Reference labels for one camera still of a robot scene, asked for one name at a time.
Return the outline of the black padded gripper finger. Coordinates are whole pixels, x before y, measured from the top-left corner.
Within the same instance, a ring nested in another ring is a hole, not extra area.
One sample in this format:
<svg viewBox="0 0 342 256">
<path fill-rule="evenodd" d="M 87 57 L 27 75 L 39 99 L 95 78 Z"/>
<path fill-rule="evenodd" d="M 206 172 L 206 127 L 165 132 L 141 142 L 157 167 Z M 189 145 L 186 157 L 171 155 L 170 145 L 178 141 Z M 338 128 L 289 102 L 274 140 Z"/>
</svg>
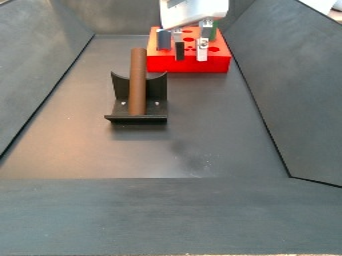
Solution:
<svg viewBox="0 0 342 256">
<path fill-rule="evenodd" d="M 174 44 L 175 44 L 175 60 L 185 60 L 185 42 L 182 39 L 182 28 L 173 30 Z"/>
</svg>

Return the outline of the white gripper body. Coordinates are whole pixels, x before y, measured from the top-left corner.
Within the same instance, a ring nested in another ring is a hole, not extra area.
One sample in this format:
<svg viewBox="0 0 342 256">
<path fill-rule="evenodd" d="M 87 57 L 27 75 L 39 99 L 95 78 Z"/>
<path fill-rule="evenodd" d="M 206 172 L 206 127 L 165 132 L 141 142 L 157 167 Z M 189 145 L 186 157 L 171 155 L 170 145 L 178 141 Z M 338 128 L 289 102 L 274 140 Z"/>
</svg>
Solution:
<svg viewBox="0 0 342 256">
<path fill-rule="evenodd" d="M 218 20 L 229 12 L 229 0 L 159 0 L 165 29 L 187 26 L 204 19 Z"/>
</svg>

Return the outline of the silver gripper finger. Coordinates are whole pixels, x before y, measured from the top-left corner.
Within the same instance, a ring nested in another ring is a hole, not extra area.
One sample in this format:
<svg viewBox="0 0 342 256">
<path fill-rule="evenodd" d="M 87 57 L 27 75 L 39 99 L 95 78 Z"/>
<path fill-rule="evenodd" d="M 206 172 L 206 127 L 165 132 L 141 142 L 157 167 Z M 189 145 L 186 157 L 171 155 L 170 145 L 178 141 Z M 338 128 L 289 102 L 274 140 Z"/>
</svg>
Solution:
<svg viewBox="0 0 342 256">
<path fill-rule="evenodd" d="M 213 19 L 204 19 L 200 22 L 201 34 L 197 39 L 197 60 L 205 62 L 208 60 L 210 36 L 214 27 Z"/>
</svg>

